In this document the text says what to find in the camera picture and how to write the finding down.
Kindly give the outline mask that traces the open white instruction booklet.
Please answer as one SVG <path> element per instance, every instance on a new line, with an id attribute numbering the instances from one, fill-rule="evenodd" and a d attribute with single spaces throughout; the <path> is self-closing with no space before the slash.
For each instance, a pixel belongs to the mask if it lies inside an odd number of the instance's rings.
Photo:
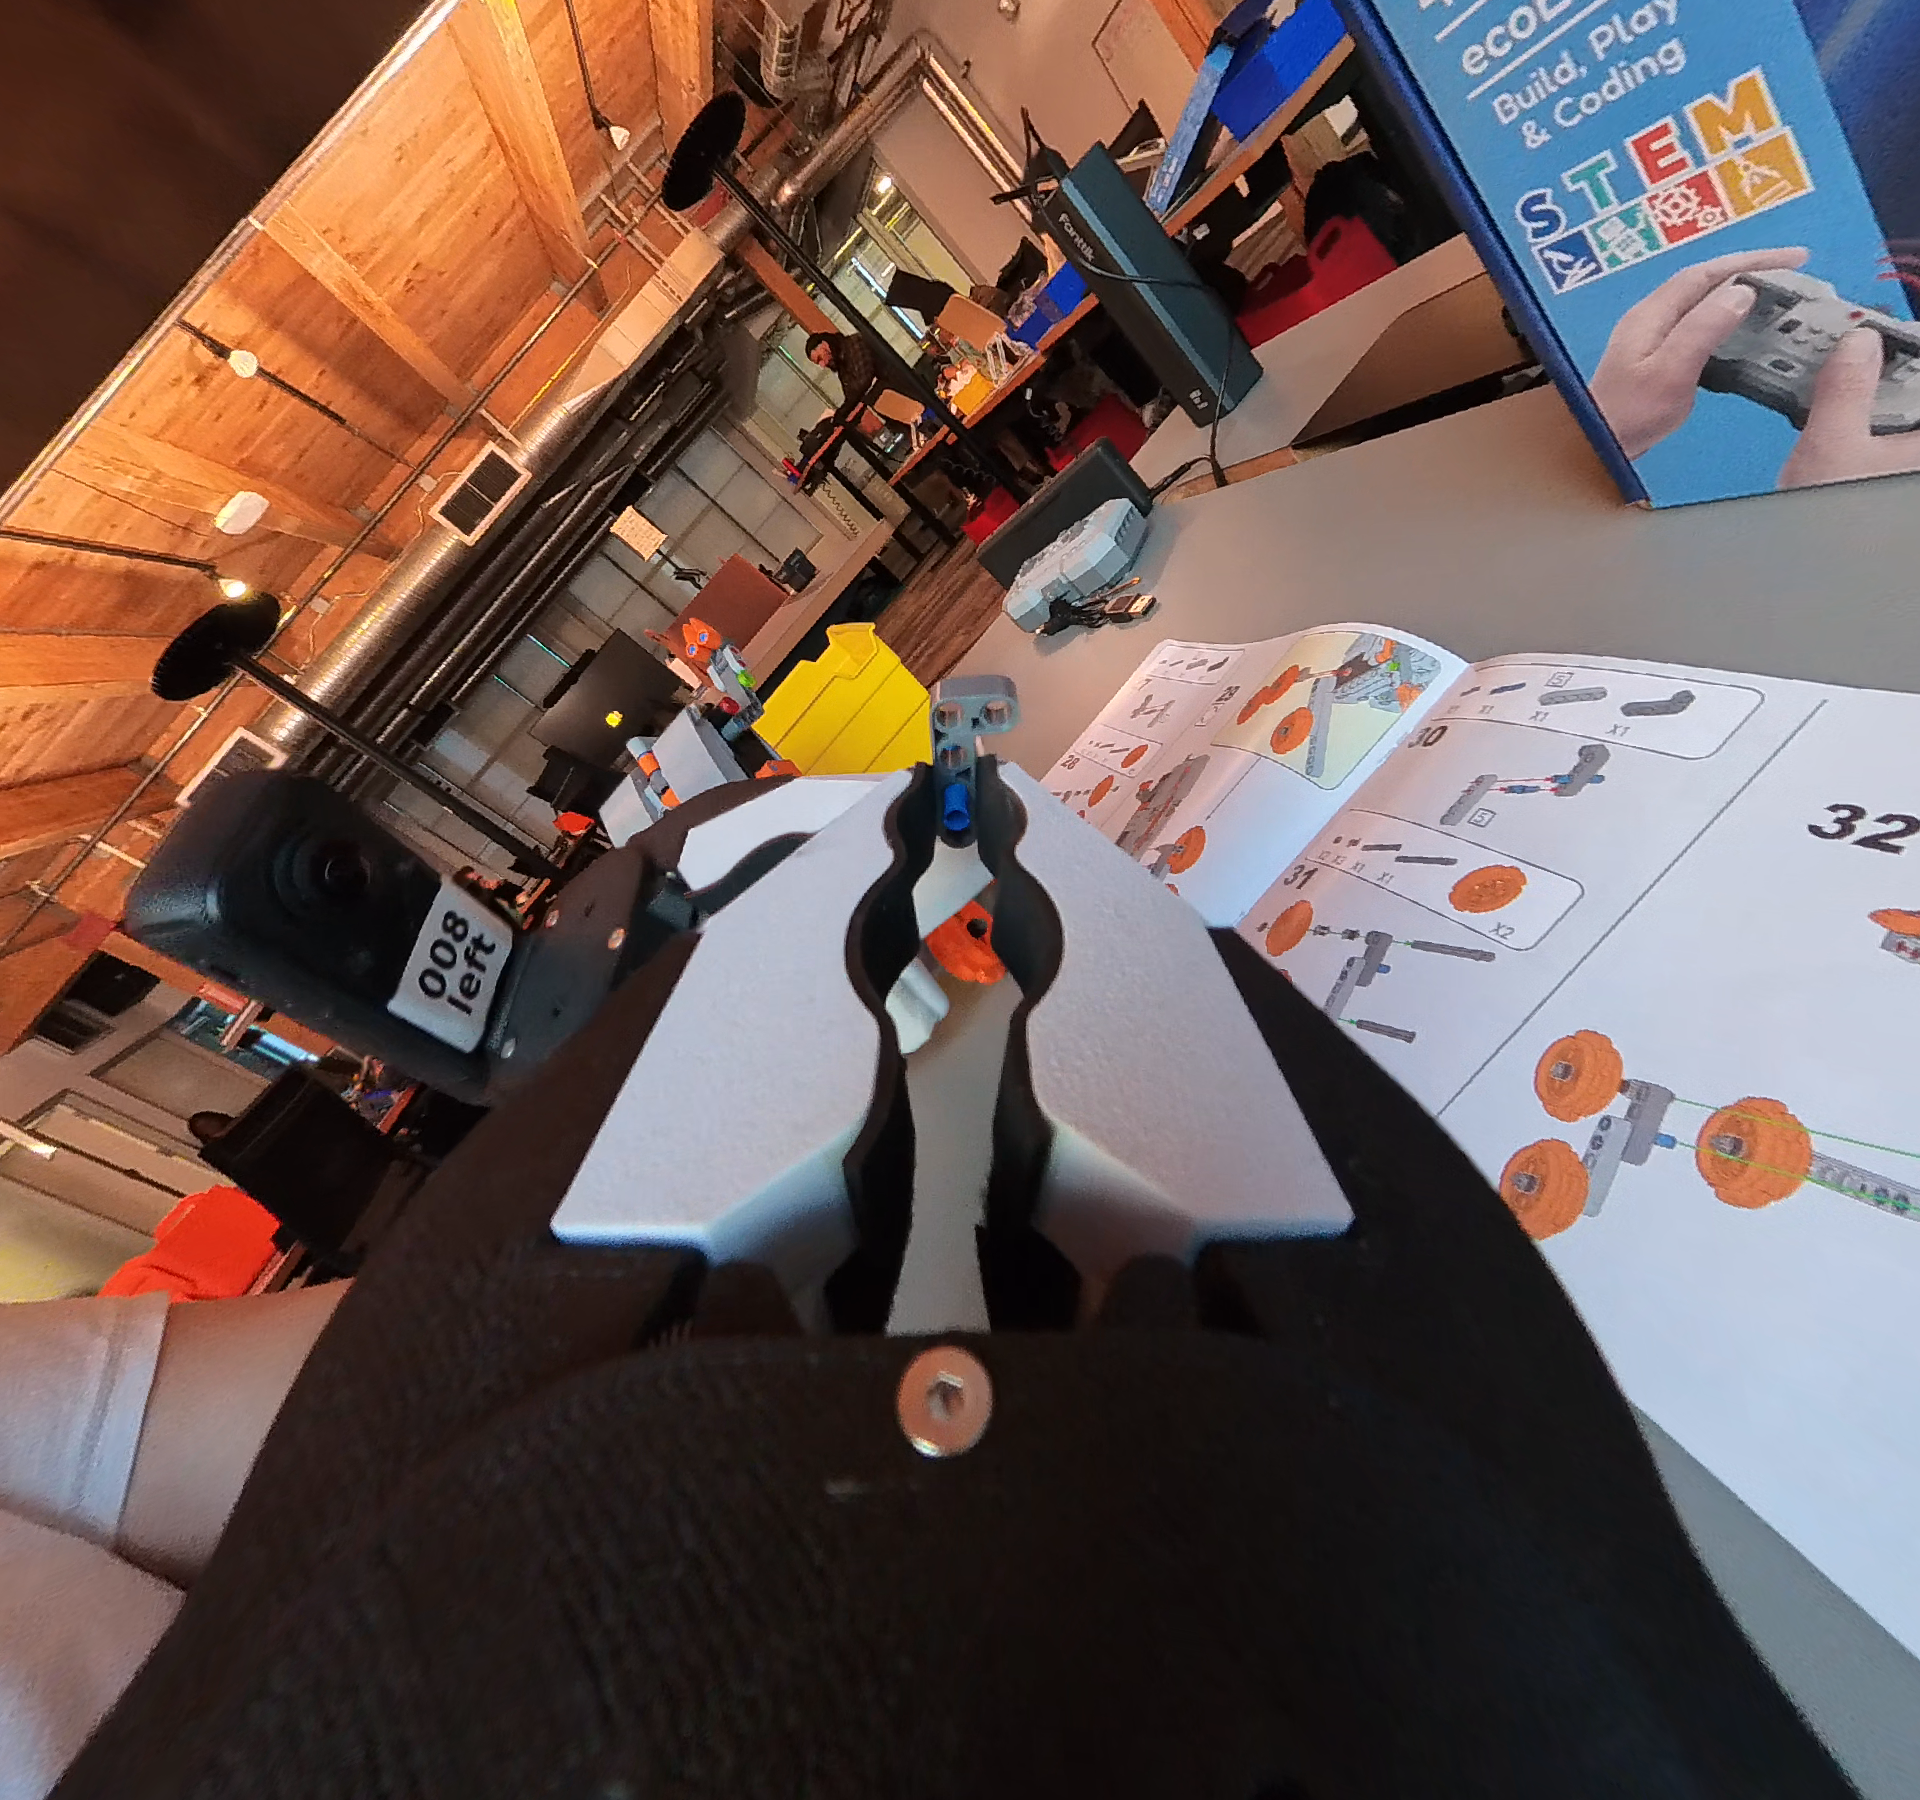
<path id="1" fill-rule="evenodd" d="M 1160 641 L 1043 786 L 1381 1060 L 1627 1400 L 1916 1649 L 1916 697 Z"/>

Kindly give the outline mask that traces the grey angled building beam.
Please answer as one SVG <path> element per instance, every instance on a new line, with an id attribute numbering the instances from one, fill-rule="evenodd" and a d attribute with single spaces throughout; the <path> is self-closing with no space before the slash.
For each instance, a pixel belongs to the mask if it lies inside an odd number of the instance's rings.
<path id="1" fill-rule="evenodd" d="M 1019 728 L 1017 685 L 1001 674 L 947 677 L 931 692 L 931 765 L 941 786 L 971 782 L 977 747 Z"/>

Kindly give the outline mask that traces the neighbouring desk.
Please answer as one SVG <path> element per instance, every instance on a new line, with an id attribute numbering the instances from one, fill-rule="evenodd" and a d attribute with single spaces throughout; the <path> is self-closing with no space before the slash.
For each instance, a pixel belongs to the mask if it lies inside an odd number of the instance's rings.
<path id="1" fill-rule="evenodd" d="M 1493 276 L 1454 235 L 1330 303 L 1259 352 L 1260 378 L 1217 439 L 1184 410 L 1149 436 L 1138 476 L 1180 501 L 1295 461 L 1295 445 L 1363 439 L 1466 406 L 1484 382 L 1527 370 Z"/>

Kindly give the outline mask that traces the dark computer tower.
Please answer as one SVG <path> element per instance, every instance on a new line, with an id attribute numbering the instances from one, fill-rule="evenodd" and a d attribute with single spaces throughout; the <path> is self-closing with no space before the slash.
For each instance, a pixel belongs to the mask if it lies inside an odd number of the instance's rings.
<path id="1" fill-rule="evenodd" d="M 1047 187 L 1038 211 L 1053 241 L 1166 393 L 1195 425 L 1210 425 L 1260 382 L 1260 364 L 1235 315 L 1195 276 L 1102 147 L 1090 147 L 1074 168 L 1043 142 L 1028 150 L 1026 169 Z"/>

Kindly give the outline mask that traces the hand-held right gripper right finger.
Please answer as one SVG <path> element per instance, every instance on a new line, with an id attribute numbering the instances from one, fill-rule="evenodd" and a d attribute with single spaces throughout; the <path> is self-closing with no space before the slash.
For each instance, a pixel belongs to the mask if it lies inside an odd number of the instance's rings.
<path id="1" fill-rule="evenodd" d="M 977 768 L 1019 989 L 977 1270 L 994 1330 L 1064 1330 L 1137 1258 L 1338 1236 L 1351 1203 L 1198 911 L 1019 765 Z"/>

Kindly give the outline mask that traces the large red storage bin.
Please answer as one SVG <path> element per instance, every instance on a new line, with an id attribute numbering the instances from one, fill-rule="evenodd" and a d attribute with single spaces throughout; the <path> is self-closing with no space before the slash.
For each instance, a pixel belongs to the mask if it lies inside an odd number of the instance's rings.
<path id="1" fill-rule="evenodd" d="M 1307 254 L 1268 261 L 1238 306 L 1242 340 L 1259 349 L 1330 303 L 1392 273 L 1396 257 L 1365 220 L 1336 215 L 1308 241 Z"/>

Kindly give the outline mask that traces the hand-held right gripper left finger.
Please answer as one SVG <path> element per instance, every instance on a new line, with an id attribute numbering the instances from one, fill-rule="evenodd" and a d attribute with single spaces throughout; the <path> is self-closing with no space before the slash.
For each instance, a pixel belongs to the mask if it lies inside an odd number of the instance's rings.
<path id="1" fill-rule="evenodd" d="M 752 1260 L 883 1333 L 915 1188 L 886 998 L 922 947 L 919 880 L 922 776 L 888 771 L 698 928 L 552 1234 Z"/>

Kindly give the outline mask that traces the person's left forearm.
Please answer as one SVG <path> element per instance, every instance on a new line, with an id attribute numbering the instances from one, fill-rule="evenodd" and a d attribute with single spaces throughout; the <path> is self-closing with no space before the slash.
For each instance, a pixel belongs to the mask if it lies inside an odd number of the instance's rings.
<path id="1" fill-rule="evenodd" d="M 257 1455 L 348 1281 L 165 1310 L 156 1381 L 117 1547 L 187 1588 L 211 1559 Z"/>

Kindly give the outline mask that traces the blue storage bins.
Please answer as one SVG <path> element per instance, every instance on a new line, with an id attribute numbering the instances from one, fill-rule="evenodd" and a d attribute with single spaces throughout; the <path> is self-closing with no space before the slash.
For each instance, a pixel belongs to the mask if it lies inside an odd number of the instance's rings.
<path id="1" fill-rule="evenodd" d="M 1275 4 L 1241 0 L 1214 31 L 1186 108 L 1149 181 L 1152 211 L 1166 215 L 1192 187 L 1198 178 L 1192 169 L 1217 130 L 1250 139 L 1344 36 L 1330 0 L 1299 0 L 1286 19 L 1275 16 Z"/>

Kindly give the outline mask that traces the orange plastic object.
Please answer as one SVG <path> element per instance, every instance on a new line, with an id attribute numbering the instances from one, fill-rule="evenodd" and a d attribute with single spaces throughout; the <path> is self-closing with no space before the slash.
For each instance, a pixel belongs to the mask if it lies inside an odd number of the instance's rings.
<path id="1" fill-rule="evenodd" d="M 166 1303 L 245 1296 L 278 1258 L 278 1217 L 232 1187 L 192 1193 L 159 1221 L 153 1248 L 126 1260 L 107 1296 L 162 1294 Z"/>

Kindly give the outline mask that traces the black monitor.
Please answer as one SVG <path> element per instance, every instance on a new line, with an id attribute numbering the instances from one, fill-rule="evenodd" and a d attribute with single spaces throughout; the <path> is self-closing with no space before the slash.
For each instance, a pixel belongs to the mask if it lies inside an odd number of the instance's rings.
<path id="1" fill-rule="evenodd" d="M 628 738 L 658 737 L 680 711 L 678 695 L 680 680 L 648 641 L 612 631 L 567 670 L 530 737 L 569 759 L 618 768 Z"/>

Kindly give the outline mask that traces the black rectangular box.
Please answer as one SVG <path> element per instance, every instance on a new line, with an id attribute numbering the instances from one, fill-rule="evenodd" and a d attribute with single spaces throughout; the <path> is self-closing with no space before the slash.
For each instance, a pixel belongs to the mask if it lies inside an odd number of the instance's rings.
<path id="1" fill-rule="evenodd" d="M 1152 512 L 1153 492 L 1110 439 L 1077 454 L 977 548 L 977 562 L 1007 592 L 1019 568 L 1105 501 L 1123 497 Z"/>

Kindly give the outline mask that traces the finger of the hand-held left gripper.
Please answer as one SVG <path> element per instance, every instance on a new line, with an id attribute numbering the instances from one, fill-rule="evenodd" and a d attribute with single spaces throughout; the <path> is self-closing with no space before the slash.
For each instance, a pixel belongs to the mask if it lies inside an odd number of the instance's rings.
<path id="1" fill-rule="evenodd" d="M 925 936 L 947 922 L 970 899 L 977 899 L 989 887 L 989 869 L 977 860 L 977 853 L 937 853 L 934 863 L 915 886 L 915 932 Z M 937 1026 L 947 1018 L 947 989 L 941 986 L 941 969 L 931 959 L 925 947 L 901 971 L 901 981 L 886 998 L 888 1018 L 894 1023 L 901 1053 L 919 1053 Z"/>
<path id="2" fill-rule="evenodd" d="M 779 777 L 752 802 L 698 819 L 658 883 L 658 925 L 703 928 L 886 782 L 888 776 Z"/>

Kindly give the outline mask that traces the orange toy wheel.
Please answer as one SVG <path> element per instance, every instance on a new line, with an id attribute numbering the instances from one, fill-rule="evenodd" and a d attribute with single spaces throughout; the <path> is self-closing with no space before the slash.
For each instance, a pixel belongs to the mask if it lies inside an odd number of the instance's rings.
<path id="1" fill-rule="evenodd" d="M 994 914 L 980 899 L 970 899 L 925 936 L 931 959 L 964 983 L 999 983 L 1005 962 L 994 947 Z"/>

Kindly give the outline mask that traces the blue robot kit box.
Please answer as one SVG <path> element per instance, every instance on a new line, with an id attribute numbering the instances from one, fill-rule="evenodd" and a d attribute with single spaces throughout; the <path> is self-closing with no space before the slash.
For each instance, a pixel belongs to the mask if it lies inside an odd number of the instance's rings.
<path id="1" fill-rule="evenodd" d="M 1916 470 L 1916 0 L 1333 0 L 1620 488 Z"/>

